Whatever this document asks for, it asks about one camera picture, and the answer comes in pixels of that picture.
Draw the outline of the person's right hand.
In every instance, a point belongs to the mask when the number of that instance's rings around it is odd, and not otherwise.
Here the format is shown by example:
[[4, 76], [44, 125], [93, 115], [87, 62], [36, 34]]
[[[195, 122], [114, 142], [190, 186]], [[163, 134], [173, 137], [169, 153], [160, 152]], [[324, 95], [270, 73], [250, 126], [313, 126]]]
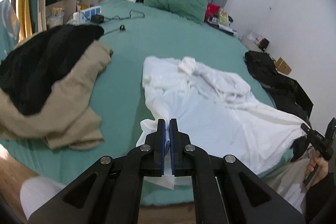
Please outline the person's right hand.
[[329, 173], [328, 161], [321, 157], [318, 152], [315, 152], [313, 154], [313, 157], [310, 159], [310, 162], [306, 167], [305, 174], [309, 175], [310, 173], [312, 173], [315, 167], [318, 167], [318, 172], [314, 182], [311, 185], [317, 184], [318, 182], [323, 180]]

